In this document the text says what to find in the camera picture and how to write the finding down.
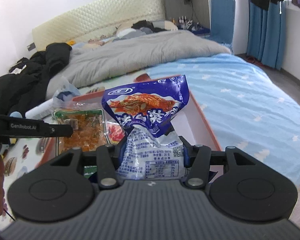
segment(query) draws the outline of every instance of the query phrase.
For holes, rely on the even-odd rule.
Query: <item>chair backrest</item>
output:
[[[235,0],[211,0],[211,36],[218,42],[232,44]]]

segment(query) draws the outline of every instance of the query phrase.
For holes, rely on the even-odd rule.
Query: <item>purple snack bag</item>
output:
[[[171,118],[189,101],[186,77],[108,89],[103,108],[118,121],[127,144],[117,174],[122,179],[178,179],[186,176],[183,143]]]

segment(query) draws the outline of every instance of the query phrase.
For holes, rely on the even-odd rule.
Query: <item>quilted cream headboard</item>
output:
[[[44,50],[53,42],[107,38],[121,23],[143,19],[164,20],[163,0],[98,0],[39,25],[32,36],[37,50]]]

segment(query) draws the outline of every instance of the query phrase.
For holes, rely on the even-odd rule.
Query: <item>brand logo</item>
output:
[[[37,127],[35,125],[22,125],[22,124],[10,124],[11,128],[19,128],[19,129],[26,129],[26,130],[36,130]]]
[[[112,90],[108,93],[108,95],[124,95],[132,92],[132,88],[119,88],[116,90]]]

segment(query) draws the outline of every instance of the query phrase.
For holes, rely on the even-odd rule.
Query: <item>black circular disc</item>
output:
[[[68,167],[44,165],[16,180],[8,191],[17,218],[38,222],[69,219],[91,203],[91,183]]]
[[[289,217],[297,201],[297,189],[269,167],[237,166],[217,178],[209,196],[223,213],[248,222]]]

